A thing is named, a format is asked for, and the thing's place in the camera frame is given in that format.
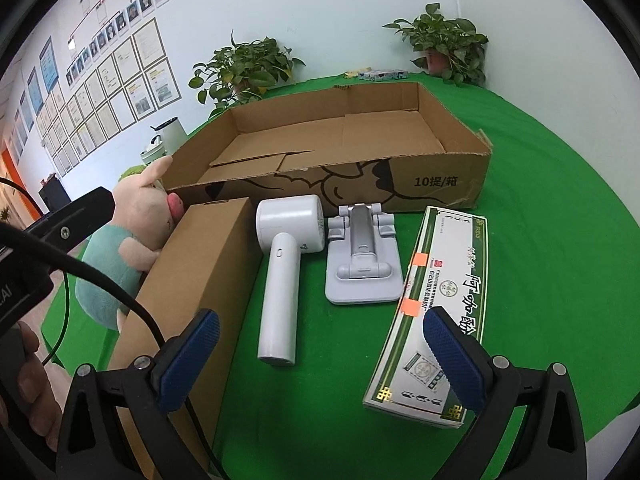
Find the green and white box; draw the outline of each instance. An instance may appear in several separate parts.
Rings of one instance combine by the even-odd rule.
[[[482,342],[487,263],[486,218],[427,208],[365,406],[445,428],[462,425],[466,410],[424,340],[422,321],[428,308],[442,306]]]

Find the finger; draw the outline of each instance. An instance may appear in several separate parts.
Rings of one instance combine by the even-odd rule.
[[[4,402],[0,398],[0,425],[6,426],[9,423],[9,419],[6,416],[6,407],[4,406]]]
[[[31,354],[18,372],[18,389],[22,398],[32,404],[49,384],[46,371],[39,359]]]
[[[20,331],[22,332],[22,344],[24,349],[29,354],[35,354],[40,348],[40,340],[38,336],[35,335],[35,332],[29,328],[23,321],[18,321],[18,325],[20,326]]]
[[[47,436],[61,413],[60,406],[53,396],[51,386],[47,383],[43,393],[31,406],[31,413],[29,414],[31,429],[40,436]]]
[[[60,435],[60,424],[62,423],[62,411],[58,413],[49,433],[47,433],[47,446],[52,451],[58,450],[58,436]]]

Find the potted plant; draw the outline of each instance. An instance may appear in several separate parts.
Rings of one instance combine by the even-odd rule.
[[[412,63],[430,75],[440,76],[445,83],[484,85],[484,46],[489,40],[469,20],[445,20],[440,4],[429,4],[412,22],[400,19],[383,26],[401,32],[414,52],[424,54]]]
[[[9,206],[6,205],[2,209],[0,209],[0,222],[9,223],[10,216],[11,216],[11,210],[9,209]]]
[[[290,48],[280,47],[273,38],[236,43],[231,33],[231,46],[213,53],[207,63],[193,65],[191,88],[202,88],[198,101],[213,99],[216,107],[209,118],[221,114],[230,106],[262,98],[267,88],[278,81],[293,78],[293,68],[305,63],[289,57]]]

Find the open cardboard box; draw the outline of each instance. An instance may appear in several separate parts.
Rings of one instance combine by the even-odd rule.
[[[180,220],[136,298],[154,317],[165,339],[179,335],[201,308],[218,314],[220,340],[190,393],[210,442],[261,258],[255,209],[248,199],[195,205]],[[157,352],[149,329],[138,316],[130,314],[109,369],[127,368],[136,357]],[[206,469],[208,457],[185,408],[170,418]],[[120,410],[120,420],[142,473],[149,479],[159,478],[129,410]]]
[[[175,154],[165,187],[186,205],[317,194],[385,212],[469,208],[491,143],[415,82],[302,92],[231,108]]]

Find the pig plush toy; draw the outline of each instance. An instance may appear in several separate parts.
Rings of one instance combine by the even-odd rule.
[[[113,189],[113,219],[89,240],[82,260],[100,270],[136,297],[144,272],[149,272],[177,222],[184,215],[182,200],[167,195],[158,180],[171,156],[153,161],[140,174],[123,178]],[[122,330],[129,309],[109,293],[85,280],[76,281],[76,298],[96,322]]]

